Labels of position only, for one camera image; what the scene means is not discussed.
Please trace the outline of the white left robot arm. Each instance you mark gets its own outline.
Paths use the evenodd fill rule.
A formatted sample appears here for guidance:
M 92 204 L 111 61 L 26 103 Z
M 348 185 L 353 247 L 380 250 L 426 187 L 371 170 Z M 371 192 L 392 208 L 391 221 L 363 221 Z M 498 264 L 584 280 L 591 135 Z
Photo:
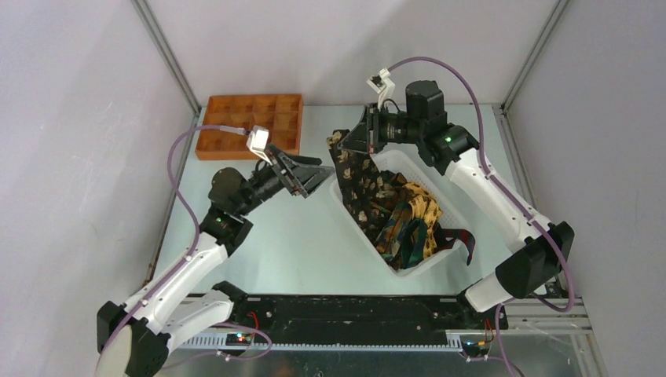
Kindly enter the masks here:
M 125 302 L 106 302 L 99 309 L 96 376 L 154 376 L 174 350 L 201 331 L 223 322 L 245 323 L 248 306 L 229 283 L 215 285 L 193 303 L 183 300 L 245 241 L 253 227 L 250 212 L 282 190 L 306 198 L 335 172 L 321 159 L 274 145 L 266 148 L 263 162 L 248 178 L 232 167 L 220 169 L 211 179 L 208 212 L 194 222 L 192 245 Z

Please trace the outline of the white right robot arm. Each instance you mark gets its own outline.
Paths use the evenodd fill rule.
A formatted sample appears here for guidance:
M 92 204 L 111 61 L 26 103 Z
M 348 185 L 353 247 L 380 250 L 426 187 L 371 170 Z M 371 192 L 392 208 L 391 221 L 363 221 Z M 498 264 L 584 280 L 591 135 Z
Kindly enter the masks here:
M 365 105 L 359 123 L 340 147 L 375 154 L 390 143 L 415 145 L 427 166 L 462 189 L 489 217 L 512 253 L 493 273 L 465 290 L 466 301 L 456 308 L 464 327 L 479 327 L 489 309 L 530 296 L 563 270 L 574 239 L 571 226 L 552 223 L 505 186 L 479 141 L 463 126 L 448 121 L 444 94 L 435 81 L 408 84 L 406 109 L 397 112 L 384 108 L 395 88 L 389 78 L 375 75 L 367 83 L 378 100 Z

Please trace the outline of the black gold floral tie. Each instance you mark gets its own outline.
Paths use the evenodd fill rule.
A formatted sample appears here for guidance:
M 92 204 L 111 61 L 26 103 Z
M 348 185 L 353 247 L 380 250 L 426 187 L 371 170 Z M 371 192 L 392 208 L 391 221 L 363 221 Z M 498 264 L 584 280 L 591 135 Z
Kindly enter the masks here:
M 335 165 L 343 206 L 374 243 L 408 181 L 402 174 L 380 170 L 369 154 L 340 148 L 338 143 L 348 133 L 348 130 L 334 130 L 326 143 Z

